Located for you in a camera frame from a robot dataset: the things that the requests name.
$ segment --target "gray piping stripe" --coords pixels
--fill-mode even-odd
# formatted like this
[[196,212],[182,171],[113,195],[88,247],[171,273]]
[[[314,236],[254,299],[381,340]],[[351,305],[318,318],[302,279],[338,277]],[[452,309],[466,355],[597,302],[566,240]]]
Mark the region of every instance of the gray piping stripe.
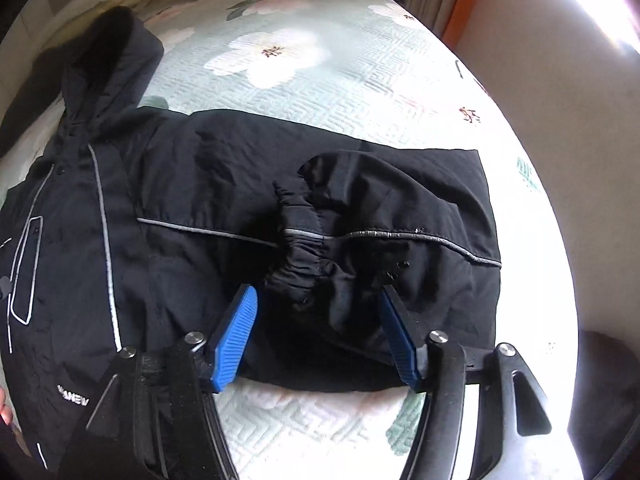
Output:
[[104,196],[102,194],[102,182],[100,180],[100,170],[98,168],[98,159],[95,156],[94,148],[91,144],[87,145],[91,152],[91,158],[94,160],[95,183],[98,188],[98,202],[100,203],[100,219],[102,220],[102,238],[104,240],[104,256],[107,264],[107,290],[109,293],[109,309],[111,311],[111,325],[113,326],[113,341],[116,350],[122,350],[122,342],[120,341],[120,327],[118,325],[118,313],[116,312],[116,300],[113,295],[113,268],[111,267],[111,247],[109,245],[109,230],[107,228],[107,215],[104,212]]
[[40,447],[40,443],[36,442],[36,446],[38,447],[38,453],[40,454],[40,459],[42,460],[42,465],[44,466],[44,469],[49,470],[49,467],[47,466],[47,461],[44,460],[44,455],[42,454],[42,448]]
[[[33,312],[33,293],[34,293],[35,288],[36,288],[36,272],[38,270],[38,260],[40,259],[40,241],[42,240],[43,218],[42,218],[42,216],[35,216],[31,220],[29,220],[29,225],[31,225],[31,222],[33,222],[34,220],[39,220],[40,221],[40,230],[38,231],[38,241],[37,241],[37,244],[36,244],[36,257],[35,257],[35,260],[33,262],[33,275],[31,276],[31,297],[29,298],[29,313],[27,314],[27,319],[22,319],[20,316],[18,316],[15,313],[15,310],[14,310],[15,294],[11,298],[11,314],[12,314],[12,316],[15,317],[16,320],[18,320],[24,326],[28,326],[29,323],[31,322],[31,313]],[[27,246],[28,238],[29,238],[29,229],[27,228],[27,235],[24,237],[24,244],[22,245],[22,253],[20,254],[20,260],[18,261],[18,270],[15,273],[15,286],[16,286],[16,288],[18,287],[18,276],[20,275],[20,267],[22,266],[22,256],[24,254],[24,248]]]
[[222,236],[224,238],[233,238],[234,240],[242,240],[243,242],[253,242],[255,244],[266,245],[268,247],[278,247],[278,244],[268,242],[266,240],[259,240],[258,238],[249,238],[248,236],[236,235],[233,233],[227,233],[224,231],[212,231],[211,229],[202,229],[201,227],[189,227],[180,224],[170,224],[169,222],[162,222],[160,220],[151,220],[149,218],[138,218],[138,222],[142,224],[157,225],[160,227],[167,227],[169,229],[176,229],[177,231],[187,231],[189,233],[197,233],[201,235],[213,235]]
[[436,242],[449,249],[456,251],[463,256],[466,256],[470,260],[479,263],[479,264],[487,264],[495,267],[502,267],[502,264],[497,260],[491,260],[489,258],[483,258],[482,256],[476,256],[472,252],[466,250],[464,247],[461,247],[451,240],[447,240],[446,238],[441,238],[439,236],[433,235],[425,235],[422,233],[397,233],[397,232],[388,232],[388,231],[375,231],[375,230],[367,230],[367,231],[354,231],[353,233],[347,233],[343,236],[325,236],[318,233],[313,233],[309,231],[303,231],[300,229],[284,229],[286,234],[300,235],[305,236],[307,238],[315,238],[317,240],[333,240],[335,238],[394,238],[401,240],[418,240],[421,242]]
[[[44,187],[44,185],[47,183],[47,180],[49,180],[49,177],[51,176],[51,173],[53,173],[53,164],[51,165],[51,168],[49,169],[49,173],[47,173],[47,176],[44,178],[44,180],[42,181],[42,184],[40,184],[40,187],[38,188],[37,192],[36,192],[36,196],[33,197],[33,201],[31,202],[31,207],[29,208],[29,214],[27,215],[27,219],[24,222],[24,227],[22,228],[22,234],[20,235],[20,239],[18,240],[18,245],[15,247],[15,253],[14,253],[14,262],[11,264],[11,281],[12,283],[14,282],[14,270],[15,270],[15,259],[18,257],[18,250],[20,250],[20,246],[22,245],[22,239],[24,238],[24,234],[27,232],[27,226],[29,225],[29,220],[31,220],[31,213],[33,213],[33,207],[36,205],[36,200],[38,199],[38,196],[40,195],[40,192],[42,191],[42,188]],[[9,354],[12,354],[14,352],[14,346],[12,345],[12,341],[11,341],[11,325],[9,323],[9,313],[10,313],[10,309],[12,306],[12,301],[14,298],[14,291],[15,291],[15,283],[14,283],[14,287],[12,288],[11,293],[9,293],[9,297],[7,298],[7,302],[6,302],[6,334],[7,334],[7,339],[9,341]]]

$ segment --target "black jacket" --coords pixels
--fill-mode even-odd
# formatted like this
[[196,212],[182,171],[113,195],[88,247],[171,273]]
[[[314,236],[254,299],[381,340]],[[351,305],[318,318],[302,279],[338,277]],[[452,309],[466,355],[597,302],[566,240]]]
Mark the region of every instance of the black jacket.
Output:
[[136,108],[159,41],[115,9],[83,45],[63,76],[60,129],[0,211],[2,360],[50,469],[118,349],[210,332],[240,283],[260,297],[241,365],[255,380],[398,385],[377,358],[380,272],[424,330],[492,347],[500,257],[476,152]]

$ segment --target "jacket pocket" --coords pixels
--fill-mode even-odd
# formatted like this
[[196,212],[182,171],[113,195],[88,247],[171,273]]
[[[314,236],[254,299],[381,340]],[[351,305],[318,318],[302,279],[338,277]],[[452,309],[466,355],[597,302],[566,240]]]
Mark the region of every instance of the jacket pocket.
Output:
[[17,270],[9,306],[14,318],[27,326],[33,315],[33,296],[38,272],[40,241],[42,239],[42,216],[29,220],[22,244],[17,249]]

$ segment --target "metal screw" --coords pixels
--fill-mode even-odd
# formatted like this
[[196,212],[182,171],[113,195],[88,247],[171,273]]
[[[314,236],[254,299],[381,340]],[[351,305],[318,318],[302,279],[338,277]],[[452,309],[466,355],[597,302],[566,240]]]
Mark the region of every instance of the metal screw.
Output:
[[507,357],[513,357],[516,355],[515,347],[509,343],[500,343],[498,345],[498,350],[502,355],[506,355]]
[[118,352],[118,355],[123,359],[131,359],[136,355],[136,348],[134,346],[125,346]]
[[190,345],[199,345],[204,341],[204,334],[202,332],[189,332],[184,336],[184,340]]
[[432,330],[429,332],[429,339],[434,343],[446,343],[449,340],[449,336],[443,330]]

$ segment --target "mattress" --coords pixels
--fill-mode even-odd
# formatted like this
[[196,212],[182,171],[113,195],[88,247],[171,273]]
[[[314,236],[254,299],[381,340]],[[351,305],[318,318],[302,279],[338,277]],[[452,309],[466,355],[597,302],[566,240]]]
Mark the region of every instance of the mattress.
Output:
[[[141,18],[165,49],[141,105],[232,108],[395,148],[478,150],[503,264],[497,342],[518,348],[552,423],[566,428],[577,319],[558,224],[509,123],[444,44],[392,0],[155,0]],[[62,109],[52,104],[0,161],[0,184],[24,178]],[[216,396],[241,480],[398,478],[423,402],[407,388],[318,394],[247,380]],[[477,420],[478,387],[468,386],[456,480],[468,478]]]

